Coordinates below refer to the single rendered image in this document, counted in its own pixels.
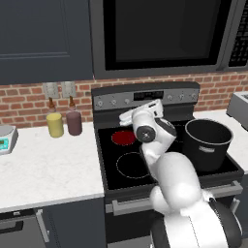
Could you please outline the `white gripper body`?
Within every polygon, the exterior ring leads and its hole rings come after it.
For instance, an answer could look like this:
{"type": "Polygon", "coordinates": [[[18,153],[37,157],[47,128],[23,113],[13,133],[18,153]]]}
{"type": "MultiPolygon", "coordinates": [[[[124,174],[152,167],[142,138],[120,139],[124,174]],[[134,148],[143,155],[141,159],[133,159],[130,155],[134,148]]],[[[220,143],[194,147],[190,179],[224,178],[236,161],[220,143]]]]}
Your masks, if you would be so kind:
{"type": "Polygon", "coordinates": [[[132,114],[133,110],[130,109],[119,115],[119,124],[121,126],[129,126],[132,124],[132,114]]]}

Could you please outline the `black stove with steel panel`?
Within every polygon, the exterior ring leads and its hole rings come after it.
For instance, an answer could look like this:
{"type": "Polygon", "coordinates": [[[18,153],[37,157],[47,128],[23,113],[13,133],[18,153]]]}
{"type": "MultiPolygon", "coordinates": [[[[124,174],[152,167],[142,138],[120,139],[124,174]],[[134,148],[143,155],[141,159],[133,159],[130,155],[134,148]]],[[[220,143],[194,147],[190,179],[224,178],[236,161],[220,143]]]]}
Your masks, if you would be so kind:
{"type": "MultiPolygon", "coordinates": [[[[199,95],[199,92],[199,84],[192,81],[129,84],[92,90],[93,124],[105,188],[105,209],[106,205],[114,200],[128,202],[149,198],[151,190],[158,185],[144,161],[141,142],[137,138],[133,144],[125,146],[112,142],[111,136],[115,132],[126,130],[134,132],[131,125],[119,124],[119,115],[152,101],[161,101],[164,118],[176,130],[176,139],[169,151],[183,154],[185,125],[190,120],[197,119],[193,115],[193,110],[198,97],[193,100],[191,94],[199,95]],[[185,95],[182,101],[179,100],[181,93],[185,95]],[[167,98],[169,94],[173,96],[172,101],[167,98]],[[110,103],[113,99],[117,101],[116,107],[110,103]],[[125,105],[124,99],[130,99],[131,103],[125,105]],[[97,106],[98,101],[104,102],[101,108],[97,106]]],[[[244,171],[227,152],[218,170],[196,170],[196,173],[201,188],[206,190],[206,188],[231,184],[234,180],[240,182],[244,171]]],[[[234,197],[214,198],[231,209],[234,197]]],[[[153,208],[117,216],[112,212],[105,213],[107,247],[150,248],[151,227],[160,216],[161,214],[153,208]]]]}

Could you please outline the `dark blue cupboard beside stove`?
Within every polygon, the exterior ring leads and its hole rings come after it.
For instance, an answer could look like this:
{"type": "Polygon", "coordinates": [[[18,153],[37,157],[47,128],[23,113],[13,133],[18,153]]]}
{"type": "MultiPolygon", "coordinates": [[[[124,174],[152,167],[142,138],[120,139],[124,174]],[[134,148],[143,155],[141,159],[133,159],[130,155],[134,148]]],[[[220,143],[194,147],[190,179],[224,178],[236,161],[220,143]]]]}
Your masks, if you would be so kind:
{"type": "Polygon", "coordinates": [[[242,193],[234,198],[239,201],[239,206],[235,212],[243,231],[243,237],[248,238],[248,173],[242,177],[240,182],[243,187],[242,193]]]}

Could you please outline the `dark red sauce bottle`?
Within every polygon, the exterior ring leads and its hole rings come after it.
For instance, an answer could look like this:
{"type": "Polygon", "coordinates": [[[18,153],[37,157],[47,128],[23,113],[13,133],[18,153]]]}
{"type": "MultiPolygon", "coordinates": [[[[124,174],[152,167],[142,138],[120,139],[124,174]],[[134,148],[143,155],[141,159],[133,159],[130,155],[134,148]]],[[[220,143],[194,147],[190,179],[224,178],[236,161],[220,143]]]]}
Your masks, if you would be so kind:
{"type": "Polygon", "coordinates": [[[81,114],[76,110],[73,97],[70,97],[69,110],[66,113],[68,132],[71,136],[79,136],[82,133],[81,114]]]}

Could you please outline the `yellow sauce bottle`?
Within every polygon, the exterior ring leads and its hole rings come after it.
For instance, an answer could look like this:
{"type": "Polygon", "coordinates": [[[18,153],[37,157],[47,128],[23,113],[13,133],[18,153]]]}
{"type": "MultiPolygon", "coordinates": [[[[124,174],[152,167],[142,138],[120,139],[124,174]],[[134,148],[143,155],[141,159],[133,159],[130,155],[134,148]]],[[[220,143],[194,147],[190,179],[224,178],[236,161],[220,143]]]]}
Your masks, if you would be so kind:
{"type": "Polygon", "coordinates": [[[52,138],[60,138],[64,135],[62,115],[56,111],[52,99],[48,98],[48,100],[48,114],[46,116],[48,131],[52,138]]]}

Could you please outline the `black cooking pot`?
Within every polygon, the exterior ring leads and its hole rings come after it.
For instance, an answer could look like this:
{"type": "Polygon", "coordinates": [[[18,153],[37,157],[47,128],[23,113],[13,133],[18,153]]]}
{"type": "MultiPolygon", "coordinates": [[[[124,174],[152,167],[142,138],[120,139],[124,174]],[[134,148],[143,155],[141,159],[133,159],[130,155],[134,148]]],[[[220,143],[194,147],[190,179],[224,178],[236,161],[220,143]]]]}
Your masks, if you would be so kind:
{"type": "Polygon", "coordinates": [[[197,171],[218,170],[233,140],[233,132],[211,119],[193,119],[186,123],[182,153],[197,171]]]}

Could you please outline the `steel microwave oven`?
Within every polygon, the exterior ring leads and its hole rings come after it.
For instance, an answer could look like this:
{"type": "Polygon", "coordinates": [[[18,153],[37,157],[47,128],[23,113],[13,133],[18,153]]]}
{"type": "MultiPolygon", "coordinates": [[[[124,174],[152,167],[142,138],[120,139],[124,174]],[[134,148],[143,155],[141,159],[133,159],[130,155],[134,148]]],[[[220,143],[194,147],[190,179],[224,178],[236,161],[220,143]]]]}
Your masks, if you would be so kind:
{"type": "Polygon", "coordinates": [[[89,0],[94,76],[248,71],[248,0],[228,67],[217,71],[232,0],[89,0]]]}

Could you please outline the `steel toaster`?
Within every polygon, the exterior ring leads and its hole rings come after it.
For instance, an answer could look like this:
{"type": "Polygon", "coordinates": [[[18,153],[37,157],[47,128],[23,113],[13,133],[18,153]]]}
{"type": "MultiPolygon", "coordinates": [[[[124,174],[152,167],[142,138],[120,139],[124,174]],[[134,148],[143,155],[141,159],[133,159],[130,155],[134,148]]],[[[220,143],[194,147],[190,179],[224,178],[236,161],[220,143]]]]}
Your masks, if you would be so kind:
{"type": "Polygon", "coordinates": [[[226,114],[248,132],[248,91],[232,93],[226,114]]]}

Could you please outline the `dark blue base cupboard door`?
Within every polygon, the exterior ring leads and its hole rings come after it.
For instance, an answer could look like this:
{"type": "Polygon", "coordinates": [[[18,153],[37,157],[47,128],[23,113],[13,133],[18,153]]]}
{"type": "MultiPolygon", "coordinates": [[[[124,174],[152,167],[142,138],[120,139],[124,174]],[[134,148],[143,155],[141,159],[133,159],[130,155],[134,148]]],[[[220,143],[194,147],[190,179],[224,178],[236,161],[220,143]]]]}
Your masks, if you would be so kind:
{"type": "Polygon", "coordinates": [[[46,206],[43,218],[46,248],[106,248],[103,198],[46,206]]]}

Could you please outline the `grey kitchen scale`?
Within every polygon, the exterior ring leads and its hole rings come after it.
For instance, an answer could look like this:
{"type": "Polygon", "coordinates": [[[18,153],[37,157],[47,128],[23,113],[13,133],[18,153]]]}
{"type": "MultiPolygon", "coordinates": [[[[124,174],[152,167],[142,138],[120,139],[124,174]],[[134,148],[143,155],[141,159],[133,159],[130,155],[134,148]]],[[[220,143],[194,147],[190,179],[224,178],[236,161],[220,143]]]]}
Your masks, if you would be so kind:
{"type": "Polygon", "coordinates": [[[0,125],[0,155],[10,154],[18,138],[16,126],[0,125]]]}

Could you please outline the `grey dishwasher front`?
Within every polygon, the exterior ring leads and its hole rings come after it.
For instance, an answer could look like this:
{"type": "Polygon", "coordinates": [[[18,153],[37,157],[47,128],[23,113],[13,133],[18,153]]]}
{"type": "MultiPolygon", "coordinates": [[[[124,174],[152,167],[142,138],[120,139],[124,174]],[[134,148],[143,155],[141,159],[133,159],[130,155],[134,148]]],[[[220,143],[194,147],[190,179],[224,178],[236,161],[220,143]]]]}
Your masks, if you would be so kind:
{"type": "Polygon", "coordinates": [[[0,248],[46,248],[33,209],[0,213],[0,229],[13,227],[23,221],[20,232],[0,234],[0,248]]]}

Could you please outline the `grey wall socket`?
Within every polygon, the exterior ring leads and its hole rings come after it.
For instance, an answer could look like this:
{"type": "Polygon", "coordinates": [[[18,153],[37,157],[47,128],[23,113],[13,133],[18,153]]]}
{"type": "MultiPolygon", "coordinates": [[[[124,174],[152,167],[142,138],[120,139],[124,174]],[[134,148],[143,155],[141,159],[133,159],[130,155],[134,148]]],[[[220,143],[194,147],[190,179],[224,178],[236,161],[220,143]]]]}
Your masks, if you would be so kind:
{"type": "Polygon", "coordinates": [[[58,94],[58,85],[56,82],[46,82],[43,84],[43,90],[45,97],[52,98],[52,99],[58,99],[59,94],[58,94]]]}
{"type": "Polygon", "coordinates": [[[75,83],[73,81],[63,81],[61,83],[61,87],[62,87],[62,96],[64,98],[69,98],[70,96],[75,98],[76,86],[75,86],[75,83]]]}

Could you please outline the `dark blue wall cupboard door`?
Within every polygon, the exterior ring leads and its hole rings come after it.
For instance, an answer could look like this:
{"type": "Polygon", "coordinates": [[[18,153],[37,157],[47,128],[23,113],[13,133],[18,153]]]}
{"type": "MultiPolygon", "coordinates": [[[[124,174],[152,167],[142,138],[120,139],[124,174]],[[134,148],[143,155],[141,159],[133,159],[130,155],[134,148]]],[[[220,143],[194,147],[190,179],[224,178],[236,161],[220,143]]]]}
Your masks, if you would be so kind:
{"type": "Polygon", "coordinates": [[[91,78],[88,0],[0,0],[0,85],[91,78]]]}

